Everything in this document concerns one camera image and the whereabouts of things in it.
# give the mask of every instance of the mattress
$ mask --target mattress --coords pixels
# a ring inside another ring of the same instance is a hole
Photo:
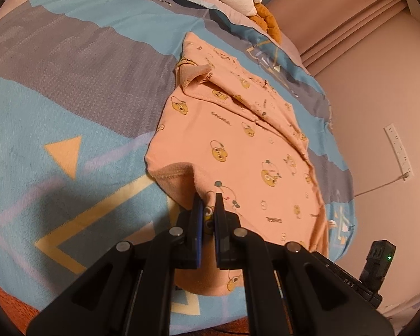
[[[305,69],[257,29],[203,0],[29,0],[0,19],[0,287],[43,309],[122,239],[142,242],[180,208],[144,155],[192,31],[268,80],[309,140],[332,229],[330,259],[356,226],[352,178],[330,105]],[[244,291],[176,289],[171,334],[246,315]]]

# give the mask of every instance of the metal screw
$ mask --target metal screw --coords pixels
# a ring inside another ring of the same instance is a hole
[[[127,241],[120,241],[117,246],[116,246],[117,250],[120,251],[121,253],[128,251],[131,248],[131,244],[128,243]]]
[[[236,228],[233,230],[233,234],[237,237],[245,237],[247,235],[247,230],[245,228]]]
[[[286,245],[286,248],[291,251],[291,253],[298,253],[300,251],[300,249],[302,249],[301,245],[298,244],[297,242],[288,242],[288,244]]]
[[[169,232],[170,232],[170,235],[180,236],[184,233],[184,230],[182,228],[180,228],[179,226],[175,226],[175,227],[171,228]]]

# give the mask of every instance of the electrical outlet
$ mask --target electrical outlet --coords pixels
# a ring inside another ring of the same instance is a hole
[[[395,129],[394,124],[390,124],[384,128],[386,135],[388,136],[392,148],[394,149],[395,155],[397,156],[398,164],[401,169],[401,174],[408,173],[411,178],[414,176],[414,171],[412,170],[411,164],[409,162],[408,154],[404,149],[403,143],[401,142],[400,135],[398,135],[397,130]]]

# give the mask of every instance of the gray stripe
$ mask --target gray stripe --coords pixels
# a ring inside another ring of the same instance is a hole
[[[325,203],[350,202],[353,199],[352,174],[330,162],[326,155],[316,155],[308,149],[309,161],[316,169],[316,177]]]
[[[0,77],[127,137],[156,129],[176,64],[113,28],[29,2],[0,21]]]
[[[244,40],[237,35],[233,31],[230,31],[230,27],[223,21],[221,18],[222,14],[219,11],[214,9],[207,9],[203,6],[197,5],[188,0],[150,0],[154,1],[158,5],[164,7],[165,9],[175,13],[175,14],[182,14],[182,15],[189,15],[198,17],[204,20],[205,28],[222,39],[224,42],[232,46],[233,48],[243,52],[249,59],[257,63],[257,60],[251,56],[250,53],[247,52],[247,49],[252,48],[252,44]],[[259,58],[264,57],[265,60],[269,61],[267,55],[261,51],[260,48],[254,48],[252,51],[254,55],[259,54]],[[259,66],[267,73],[270,74],[267,68],[259,64]],[[280,72],[274,71],[274,74],[279,76],[277,80],[279,83],[280,81],[285,81],[286,84],[291,89],[290,94],[298,100],[303,107],[313,116],[319,117],[324,119],[324,121],[328,121],[330,119],[330,111],[329,111],[329,102],[327,98],[322,95],[321,93],[317,92],[313,87],[307,85],[304,82],[300,82],[295,80],[292,75],[286,71],[284,67],[281,67]]]

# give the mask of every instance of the bed sheet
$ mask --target bed sheet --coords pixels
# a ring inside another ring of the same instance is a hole
[[[29,0],[0,20],[0,286],[41,310],[121,239],[145,241],[180,209],[144,155],[185,33],[267,79],[309,139],[330,258],[352,241],[350,172],[316,80],[265,35],[198,0]],[[244,292],[176,290],[171,334],[246,315]]]

